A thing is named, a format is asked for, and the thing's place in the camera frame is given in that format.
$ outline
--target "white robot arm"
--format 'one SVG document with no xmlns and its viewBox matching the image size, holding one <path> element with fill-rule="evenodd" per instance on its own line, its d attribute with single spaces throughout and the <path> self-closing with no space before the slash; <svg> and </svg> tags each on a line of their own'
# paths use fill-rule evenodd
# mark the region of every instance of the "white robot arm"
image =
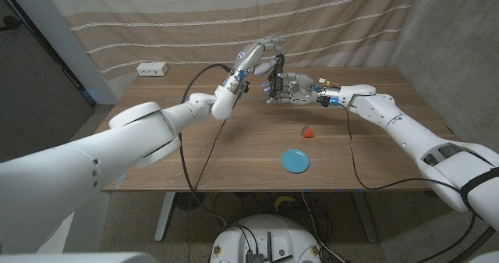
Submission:
<svg viewBox="0 0 499 263">
<path fill-rule="evenodd" d="M 36 252 L 60 222 L 134 165 L 147 167 L 180 147 L 179 133 L 208 114 L 227 119 L 247 91 L 245 75 L 279 37 L 247 45 L 214 95 L 194 93 L 161 110 L 149 102 L 115 116 L 110 130 L 0 164 L 0 251 Z"/>
<path fill-rule="evenodd" d="M 479 144 L 440 138 L 407 116 L 388 94 L 377 94 L 369 85 L 316 87 L 305 74 L 282 73 L 282 90 L 267 103 L 341 105 L 385 130 L 416 163 L 421 175 L 452 185 L 428 185 L 456 211 L 473 210 L 499 229 L 499 155 Z"/>
</svg>

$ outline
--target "table top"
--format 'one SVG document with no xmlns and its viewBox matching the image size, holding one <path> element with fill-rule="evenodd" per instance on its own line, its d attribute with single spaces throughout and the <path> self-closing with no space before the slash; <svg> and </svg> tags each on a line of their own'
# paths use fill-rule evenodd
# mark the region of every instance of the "table top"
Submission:
<svg viewBox="0 0 499 263">
<path fill-rule="evenodd" d="M 392 68 L 303 68 L 285 72 L 306 73 L 318 83 L 319 77 L 341 85 L 369 84 L 378 93 L 390 94 L 397 106 L 435 134 L 456 137 L 425 103 L 399 71 Z M 196 70 L 169 70 L 166 76 L 139 76 L 127 90 L 98 132 L 123 110 L 155 101 L 162 108 L 180 104 L 185 86 Z M 213 94 L 226 76 L 214 68 L 201 76 L 191 92 Z M 261 84 L 266 77 L 250 76 L 249 92 L 238 101 L 220 132 L 207 167 L 201 174 L 211 145 L 222 121 L 209 117 L 182 132 L 184 153 L 191 183 L 199 179 L 199 191 L 337 191 L 362 188 L 356 179 L 350 155 L 350 139 L 345 110 L 265 103 Z M 310 126 L 313 138 L 301 136 Z M 421 177 L 414 162 L 378 126 L 350 113 L 352 144 L 359 178 L 370 187 L 400 179 Z M 281 165 L 284 151 L 295 148 L 308 156 L 308 169 L 290 173 Z M 131 168 L 124 179 L 117 179 L 106 190 L 187 191 L 179 151 L 145 169 Z M 429 190 L 424 182 L 407 182 L 386 190 Z"/>
</svg>

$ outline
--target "curtain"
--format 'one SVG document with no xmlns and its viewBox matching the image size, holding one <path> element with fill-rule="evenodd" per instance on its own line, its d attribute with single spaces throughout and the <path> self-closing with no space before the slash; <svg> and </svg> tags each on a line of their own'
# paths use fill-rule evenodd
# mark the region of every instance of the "curtain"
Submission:
<svg viewBox="0 0 499 263">
<path fill-rule="evenodd" d="M 413 0 L 53 1 L 110 80 L 140 62 L 230 65 L 244 45 L 269 35 L 286 37 L 287 67 L 386 66 Z"/>
</svg>

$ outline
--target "gray wall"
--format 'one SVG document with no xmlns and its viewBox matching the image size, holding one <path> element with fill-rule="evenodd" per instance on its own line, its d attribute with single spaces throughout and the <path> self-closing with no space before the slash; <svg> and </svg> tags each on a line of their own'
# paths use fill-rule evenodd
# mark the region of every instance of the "gray wall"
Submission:
<svg viewBox="0 0 499 263">
<path fill-rule="evenodd" d="M 389 66 L 456 135 L 499 151 L 499 0 L 415 0 Z"/>
<path fill-rule="evenodd" d="M 116 104 L 118 98 L 83 51 L 52 0 L 17 0 L 38 30 L 73 71 L 98 104 Z"/>
<path fill-rule="evenodd" d="M 0 31 L 0 67 L 0 162 L 66 143 L 94 113 L 25 25 Z"/>
</svg>

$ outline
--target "blue plate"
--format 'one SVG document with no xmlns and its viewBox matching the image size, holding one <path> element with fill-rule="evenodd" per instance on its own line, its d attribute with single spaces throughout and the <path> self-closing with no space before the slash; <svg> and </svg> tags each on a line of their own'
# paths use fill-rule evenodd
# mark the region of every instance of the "blue plate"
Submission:
<svg viewBox="0 0 499 263">
<path fill-rule="evenodd" d="M 302 151 L 289 149 L 282 153 L 281 164 L 289 172 L 301 173 L 309 167 L 309 159 Z"/>
</svg>

